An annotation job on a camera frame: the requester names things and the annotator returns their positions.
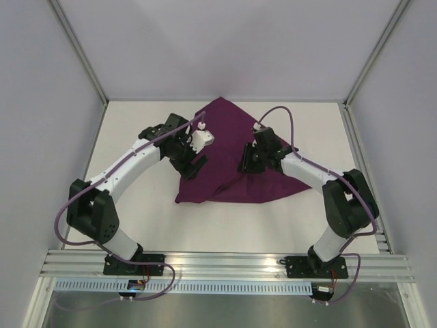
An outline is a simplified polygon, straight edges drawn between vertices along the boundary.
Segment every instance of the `metal frame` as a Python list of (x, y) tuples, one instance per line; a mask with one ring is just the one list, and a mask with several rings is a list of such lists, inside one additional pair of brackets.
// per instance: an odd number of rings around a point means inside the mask
[(50, 9), (52, 9), (52, 12), (55, 15), (58, 23), (61, 25), (74, 53), (76, 53), (77, 55), (77, 59), (81, 63), (85, 73), (89, 78), (89, 81), (91, 82), (91, 85), (99, 96), (100, 101), (102, 101), (102, 104), (105, 108), (108, 107), (109, 100), (104, 94), (103, 88), (97, 78), (97, 75), (94, 72), (91, 64), (89, 63), (89, 60), (85, 55), (85, 52), (83, 51), (82, 46), (79, 42), (79, 39), (76, 37), (76, 34), (73, 31), (73, 28), (67, 18), (67, 15), (64, 12), (64, 9), (62, 8), (58, 0), (47, 0), (47, 3), (50, 6)]
[[(166, 255), (165, 262), (176, 271), (177, 279), (240, 282), (329, 282), (329, 279), (289, 279), (280, 259), (293, 254), (148, 252)], [(40, 277), (112, 278), (102, 274), (104, 251), (51, 250)], [(357, 259), (346, 258), (349, 281), (356, 272)], [(117, 276), (120, 279), (142, 277)], [(169, 279), (169, 273), (154, 279)], [(364, 254), (359, 282), (414, 282), (404, 255)]]
[[(106, 108), (108, 99), (104, 95), (98, 78), (87, 60), (61, 5), (58, 0), (47, 0), (47, 2), (57, 17), (74, 52), (77, 54), (80, 63), (86, 71), (91, 84)], [(374, 187), (375, 183), (371, 175), (371, 170), (368, 167), (359, 134), (355, 128), (356, 125), (354, 123), (351, 105), (410, 3), (411, 0), (399, 0), (398, 6), (352, 86), (348, 97), (344, 102), (339, 103), (341, 117), (343, 118), (354, 161), (356, 166), (364, 173), (376, 199), (379, 199), (378, 192)], [(376, 234), (380, 254), (362, 255), (362, 265), (358, 282), (396, 283), (401, 293), (411, 327), (430, 327), (407, 258), (404, 255), (394, 255), (392, 252), (389, 243), (390, 232), (387, 231), (388, 225), (384, 224), (384, 218), (385, 214), (381, 213), (380, 219), (378, 220), (379, 230)], [(287, 286), (297, 286), (301, 284), (299, 286), (305, 286), (305, 284), (309, 282), (326, 281), (323, 279), (288, 279), (286, 277), (285, 268), (282, 264), (279, 264), (279, 260), (291, 254), (159, 253), (166, 255), (166, 262), (174, 267), (177, 275), (176, 279), (182, 282), (183, 286), (187, 284), (187, 286), (190, 286), (194, 283), (202, 286), (222, 286), (226, 283), (229, 286), (244, 285), (263, 288), (263, 286), (271, 286), (271, 284), (277, 284), (278, 286), (285, 286), (284, 284), (288, 284)], [(104, 276), (102, 274), (102, 268), (104, 266), (105, 255), (103, 251), (50, 250), (42, 267), (38, 284), (32, 296), (31, 306), (29, 307), (23, 326), (41, 327), (53, 289), (56, 286), (65, 286), (61, 284), (56, 285), (56, 278), (58, 277), (63, 279), (64, 282), (74, 280), (76, 282), (100, 282), (103, 284), (110, 281), (126, 282), (128, 278), (132, 279), (132, 277)], [(350, 281), (355, 274), (357, 261), (356, 258), (346, 258), (346, 262)], [(157, 285), (162, 286), (162, 284), (169, 279), (167, 271), (165, 271), (165, 274), (164, 277), (154, 277), (153, 281), (155, 281)], [(107, 291), (110, 290), (114, 290), (114, 286), (107, 288)], [(198, 290), (189, 290), (188, 292), (198, 292)]]
[(361, 72), (358, 75), (358, 78), (355, 80), (355, 83), (352, 86), (352, 89), (350, 90), (348, 97), (346, 98), (346, 101), (345, 101), (346, 108), (348, 108), (349, 105), (352, 104), (352, 102), (354, 101), (354, 99), (355, 99), (356, 95), (358, 94), (359, 90), (361, 89), (361, 86), (363, 85), (365, 79), (369, 75), (371, 69), (374, 67), (376, 60), (379, 58), (381, 52), (384, 50), (387, 42), (390, 40), (391, 36), (393, 35), (394, 30), (398, 26), (401, 18), (404, 16), (404, 14), (405, 14), (406, 10), (408, 9), (408, 6), (411, 4), (411, 2), (412, 2), (412, 0), (399, 0), (399, 3), (397, 4), (395, 11), (391, 15), (386, 27), (382, 31), (380, 39), (376, 43), (372, 52), (370, 53), (370, 56), (367, 59), (366, 64), (361, 69)]
[[(376, 198), (378, 203), (380, 198), (378, 196), (378, 191), (375, 188), (375, 182), (373, 176), (371, 175), (371, 171), (369, 169), (366, 156), (363, 152), (363, 146), (356, 130), (356, 125), (354, 122), (354, 118), (349, 110), (350, 107), (346, 107), (344, 104), (339, 104), (339, 109), (341, 113), (341, 117), (343, 119), (343, 124), (345, 126), (346, 135), (348, 137), (350, 149), (352, 151), (352, 157), (354, 158), (355, 166), (357, 169), (362, 171), (366, 181), (369, 183), (369, 188), (373, 195)], [(380, 253), (393, 253), (392, 248), (389, 242), (389, 232), (387, 232), (387, 225), (384, 224), (385, 214), (384, 209), (380, 206), (380, 216), (376, 219), (378, 222), (379, 230), (376, 232), (376, 242), (378, 244), (378, 249)]]

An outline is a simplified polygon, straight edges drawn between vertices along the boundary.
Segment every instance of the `metal extrusion bar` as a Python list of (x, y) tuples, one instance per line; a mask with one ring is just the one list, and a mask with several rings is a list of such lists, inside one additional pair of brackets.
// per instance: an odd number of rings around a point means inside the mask
[[(364, 174), (364, 177), (366, 178), (366, 181), (369, 184), (369, 188), (371, 192), (373, 193), (373, 196), (376, 199), (376, 202), (381, 204), (380, 197), (378, 195), (378, 192), (376, 191), (375, 183), (373, 176), (371, 175), (369, 166), (367, 164), (367, 161), (365, 159), (365, 155), (363, 153), (363, 145), (361, 144), (358, 131), (356, 130), (356, 125), (354, 122), (354, 118), (352, 116), (352, 113), (350, 111), (351, 107), (346, 107), (343, 104), (339, 104), (339, 109), (341, 113), (341, 117), (343, 118), (343, 123), (346, 129), (346, 135), (349, 140), (350, 148), (352, 151), (352, 156), (354, 157), (354, 162), (356, 167), (362, 171)], [(378, 244), (378, 249), (381, 253), (391, 253), (392, 248), (390, 246), (390, 232), (387, 230), (387, 225), (384, 224), (384, 209), (380, 206), (380, 216), (377, 218), (378, 226), (380, 230), (376, 232), (376, 242)]]
[(411, 328), (431, 328), (416, 284), (397, 284)]
[(390, 40), (390, 37), (393, 35), (393, 31), (395, 30), (396, 26), (398, 26), (399, 21), (401, 20), (402, 16), (404, 15), (410, 3), (411, 0), (400, 0), (399, 3), (397, 4), (397, 7), (393, 15), (390, 17), (389, 22), (387, 23), (378, 42), (373, 48), (373, 51), (371, 52), (369, 58), (367, 59), (366, 64), (361, 70), (358, 79), (355, 81), (352, 89), (348, 94), (348, 97), (346, 98), (346, 106), (349, 106), (354, 101), (356, 95), (358, 94), (358, 91), (363, 85), (365, 79), (367, 78), (369, 72), (371, 71), (374, 64), (376, 63), (377, 58), (379, 57), (382, 50), (386, 46), (387, 42)]
[(58, 2), (58, 0), (47, 0), (48, 5), (53, 11), (53, 14), (57, 18), (59, 24), (61, 25), (62, 29), (64, 30), (64, 33), (70, 42), (74, 52), (76, 53), (83, 69), (87, 73), (87, 76), (97, 92), (97, 95), (99, 96), (100, 100), (102, 101), (105, 108), (108, 106), (108, 98), (103, 92), (103, 88), (97, 78), (96, 73), (94, 72), (91, 64), (88, 61), (87, 56), (85, 55), (85, 52), (82, 49), (81, 44), (79, 43), (79, 39), (76, 37), (76, 34), (73, 31), (73, 28), (68, 21), (68, 18), (66, 16), (66, 13), (64, 12), (64, 9), (62, 8), (61, 4)]
[(38, 278), (35, 290), (27, 308), (22, 328), (41, 328), (46, 316), (55, 278)]
[[(182, 280), (214, 280), (239, 282), (327, 282), (328, 279), (288, 279), (285, 267), (279, 260), (293, 254), (237, 254), (237, 253), (187, 253), (160, 252), (165, 262), (176, 270)], [(49, 251), (40, 277), (114, 278), (102, 274), (103, 251), (61, 250)], [(346, 258), (349, 280), (356, 272), (357, 259)], [(141, 279), (119, 276), (118, 278)], [(169, 279), (169, 271), (163, 277)], [(362, 255), (359, 282), (414, 282), (408, 261), (403, 255)]]

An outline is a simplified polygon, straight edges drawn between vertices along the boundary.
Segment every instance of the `enclosure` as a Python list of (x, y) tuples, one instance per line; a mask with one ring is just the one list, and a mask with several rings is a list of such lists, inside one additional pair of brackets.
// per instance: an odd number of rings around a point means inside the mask
[[(433, 327), (436, 10), (431, 0), (6, 3), (1, 326)], [(176, 204), (179, 174), (162, 161), (117, 211), (132, 239), (174, 267), (176, 284), (157, 300), (94, 307), (128, 290), (129, 277), (103, 275), (95, 245), (59, 244), (53, 222), (69, 186), (105, 170), (148, 126), (170, 113), (191, 119), (218, 97), (255, 119), (289, 107), (309, 158), (364, 173), (380, 216), (374, 236), (347, 248), (361, 255), (353, 291), (312, 304), (303, 296), (326, 279), (290, 279), (279, 262), (325, 230), (317, 191)], [(284, 115), (265, 124), (289, 141)], [(68, 239), (87, 240), (65, 218)], [(360, 266), (346, 264), (336, 296)], [(170, 278), (165, 270), (145, 291)]]

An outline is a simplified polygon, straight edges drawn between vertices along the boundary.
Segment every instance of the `red wire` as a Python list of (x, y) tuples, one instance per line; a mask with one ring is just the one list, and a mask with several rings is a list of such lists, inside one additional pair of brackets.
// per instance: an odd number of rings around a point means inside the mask
[(337, 285), (337, 274), (335, 273), (334, 269), (331, 269), (331, 272), (333, 274), (333, 291), (334, 291), (335, 286)]
[[(147, 280), (145, 279), (145, 270), (147, 269)], [(144, 284), (146, 285), (150, 280), (150, 271), (149, 271), (149, 266), (148, 265), (143, 265), (143, 281)]]

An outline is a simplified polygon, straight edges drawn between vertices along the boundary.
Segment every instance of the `white table surface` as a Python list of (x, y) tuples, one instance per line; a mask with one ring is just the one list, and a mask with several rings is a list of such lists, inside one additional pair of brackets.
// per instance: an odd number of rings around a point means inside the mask
[[(143, 129), (164, 123), (171, 112), (191, 119), (207, 103), (110, 102), (87, 179), (125, 153)], [(295, 144), (303, 154), (327, 167), (343, 170), (354, 167), (337, 104), (236, 104), (254, 118), (260, 118), (275, 105), (288, 106), (294, 116)], [(270, 114), (263, 123), (290, 140), (290, 123), (282, 110)], [(117, 203), (120, 226), (144, 249), (306, 253), (327, 226), (322, 196), (314, 190), (266, 204), (176, 204), (178, 185), (179, 173), (164, 159), (141, 175)], [(71, 229), (68, 239), (84, 241), (87, 237)], [(379, 252), (373, 236), (359, 238), (347, 250), (362, 254)]]

